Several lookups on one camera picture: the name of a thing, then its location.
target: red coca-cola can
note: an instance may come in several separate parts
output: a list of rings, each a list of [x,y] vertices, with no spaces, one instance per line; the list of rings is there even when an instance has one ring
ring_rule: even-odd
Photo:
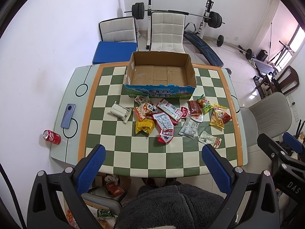
[[[43,132],[43,138],[45,139],[45,141],[49,141],[52,144],[55,145],[59,145],[60,141],[61,141],[61,137],[59,134],[57,134],[56,132],[53,132],[51,130],[45,130]]]

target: person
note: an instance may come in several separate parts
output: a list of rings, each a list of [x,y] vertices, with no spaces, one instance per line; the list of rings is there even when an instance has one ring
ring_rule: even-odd
[[[123,207],[114,228],[204,228],[224,202],[222,196],[182,184],[176,178],[167,178],[163,187],[152,178],[142,180],[145,185]],[[236,216],[229,228],[237,225],[235,221]]]

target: black weight plate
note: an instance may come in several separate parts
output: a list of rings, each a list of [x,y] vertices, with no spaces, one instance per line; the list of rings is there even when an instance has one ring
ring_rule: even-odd
[[[253,51],[249,48],[246,53],[246,59],[250,60],[253,56]]]
[[[139,20],[140,18],[139,18],[139,3],[138,2],[135,3],[134,10],[135,10],[135,19]]]
[[[144,19],[144,2],[139,3],[139,19],[143,20]]]
[[[221,16],[220,16],[220,14],[219,13],[216,13],[217,14],[217,22],[216,22],[216,25],[215,25],[215,28],[218,28],[218,27],[220,27],[220,20],[221,20]]]
[[[217,38],[217,46],[221,47],[223,42],[224,42],[224,36],[223,35],[219,35],[218,38]]]
[[[132,16],[135,17],[135,5],[132,5]]]
[[[210,12],[209,17],[211,19],[208,20],[208,26],[215,28],[215,25],[217,23],[217,14],[213,11]]]
[[[220,23],[219,23],[219,27],[222,25],[222,16],[219,14],[220,17]]]

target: smartphone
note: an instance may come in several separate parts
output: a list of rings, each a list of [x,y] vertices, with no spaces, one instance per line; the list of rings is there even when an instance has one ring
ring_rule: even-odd
[[[74,109],[75,109],[75,104],[70,104],[70,103],[67,104],[65,113],[63,115],[63,120],[61,121],[61,125],[60,125],[61,127],[67,129],[69,128],[74,113]]]

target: open cardboard box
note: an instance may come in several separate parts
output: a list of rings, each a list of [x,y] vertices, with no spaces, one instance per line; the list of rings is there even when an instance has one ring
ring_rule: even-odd
[[[190,56],[176,52],[132,53],[124,85],[130,97],[180,99],[190,99],[197,87]]]

